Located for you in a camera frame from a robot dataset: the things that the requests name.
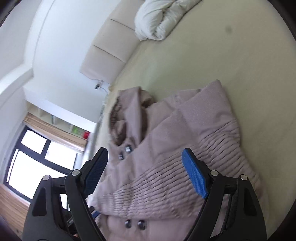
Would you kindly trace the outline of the white built-in shelf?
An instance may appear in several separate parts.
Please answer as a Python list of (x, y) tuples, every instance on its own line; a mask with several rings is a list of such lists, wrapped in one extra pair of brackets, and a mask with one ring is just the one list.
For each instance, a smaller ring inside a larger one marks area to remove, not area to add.
[(60, 130), (63, 130), (65, 132), (68, 132), (68, 133), (70, 133), (72, 135), (75, 135), (77, 137), (80, 137), (80, 138), (84, 139), (83, 134), (84, 134), (84, 132), (86, 130), (78, 127), (79, 129), (81, 129), (81, 135), (76, 135), (76, 134), (72, 133), (72, 128), (75, 125), (73, 125), (73, 124), (71, 124), (69, 122), (66, 122), (66, 121), (64, 121), (64, 120), (62, 120), (62, 119), (60, 119), (60, 118), (58, 118), (58, 117), (44, 111), (42, 109), (40, 109), (40, 108), (36, 108), (36, 110), (34, 111), (34, 114), (38, 118), (40, 118), (41, 120), (45, 121), (46, 123), (48, 123), (48, 124), (50, 124), (52, 126), (55, 126), (56, 128), (58, 128)]

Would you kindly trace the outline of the beige curtain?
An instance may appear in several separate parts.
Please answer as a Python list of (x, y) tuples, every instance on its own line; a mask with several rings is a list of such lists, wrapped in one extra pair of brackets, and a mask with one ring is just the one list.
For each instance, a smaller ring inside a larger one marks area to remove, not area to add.
[(65, 145), (80, 153), (85, 151), (87, 141), (83, 138), (50, 125), (31, 113), (28, 113), (23, 121), (29, 128), (54, 142)]

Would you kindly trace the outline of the folded white duvet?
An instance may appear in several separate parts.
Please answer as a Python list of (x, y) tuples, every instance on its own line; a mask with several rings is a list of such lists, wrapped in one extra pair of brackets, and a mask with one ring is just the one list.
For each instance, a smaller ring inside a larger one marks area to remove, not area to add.
[(140, 41), (164, 40), (182, 17), (199, 2), (199, 0), (144, 1), (134, 18), (135, 35)]

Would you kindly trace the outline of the beige bed with bedspread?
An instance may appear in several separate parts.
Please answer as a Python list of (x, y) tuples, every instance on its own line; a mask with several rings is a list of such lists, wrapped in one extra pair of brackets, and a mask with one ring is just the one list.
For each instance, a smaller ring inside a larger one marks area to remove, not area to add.
[(202, 1), (165, 40), (141, 42), (110, 87), (96, 147), (107, 145), (119, 90), (141, 86), (160, 100), (214, 80), (265, 183), (271, 235), (295, 201), (295, 39), (268, 1)]

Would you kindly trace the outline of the beige padded headboard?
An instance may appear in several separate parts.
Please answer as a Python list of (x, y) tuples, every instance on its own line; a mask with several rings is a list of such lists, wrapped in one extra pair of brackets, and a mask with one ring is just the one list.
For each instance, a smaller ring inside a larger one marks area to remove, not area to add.
[(116, 80), (140, 43), (134, 19), (143, 3), (119, 2), (93, 39), (80, 68), (82, 74), (108, 84)]

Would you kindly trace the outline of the wall power socket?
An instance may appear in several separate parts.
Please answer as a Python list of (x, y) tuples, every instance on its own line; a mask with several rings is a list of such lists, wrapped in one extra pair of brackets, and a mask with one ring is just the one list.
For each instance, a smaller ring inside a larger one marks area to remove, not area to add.
[(95, 89), (99, 89), (99, 88), (101, 88), (102, 84), (103, 84), (103, 81), (99, 80), (99, 81), (97, 82), (97, 84), (95, 85)]

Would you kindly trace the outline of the mauve quilted long coat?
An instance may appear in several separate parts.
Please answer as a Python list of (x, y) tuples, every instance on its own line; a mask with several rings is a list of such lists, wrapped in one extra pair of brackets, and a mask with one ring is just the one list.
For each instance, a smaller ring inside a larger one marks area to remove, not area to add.
[(107, 240), (184, 240), (203, 205), (182, 163), (190, 148), (222, 175), (245, 174), (265, 217), (265, 186), (240, 146), (221, 83), (155, 102), (140, 87), (118, 92), (108, 122), (109, 160), (88, 202)]

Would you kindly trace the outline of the black framed window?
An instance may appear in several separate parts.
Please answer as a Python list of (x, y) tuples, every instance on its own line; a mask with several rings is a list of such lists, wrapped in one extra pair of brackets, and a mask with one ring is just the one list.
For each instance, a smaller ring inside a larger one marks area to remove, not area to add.
[(30, 202), (41, 179), (64, 177), (75, 168), (81, 155), (24, 126), (9, 156), (4, 185)]

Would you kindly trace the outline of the green container on shelf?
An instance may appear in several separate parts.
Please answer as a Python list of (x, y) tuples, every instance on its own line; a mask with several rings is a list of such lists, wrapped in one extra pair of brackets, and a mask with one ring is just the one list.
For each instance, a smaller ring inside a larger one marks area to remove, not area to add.
[(72, 133), (76, 134), (76, 135), (81, 135), (81, 129), (79, 129), (78, 127), (74, 126), (72, 128)]

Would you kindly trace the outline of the red box on shelf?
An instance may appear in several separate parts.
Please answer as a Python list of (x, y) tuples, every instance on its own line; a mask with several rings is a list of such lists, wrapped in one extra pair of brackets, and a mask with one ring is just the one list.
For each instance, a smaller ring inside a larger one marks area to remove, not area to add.
[(83, 138), (84, 138), (85, 140), (88, 140), (89, 135), (90, 135), (90, 132), (89, 132), (89, 131), (85, 131), (84, 134), (83, 134)]

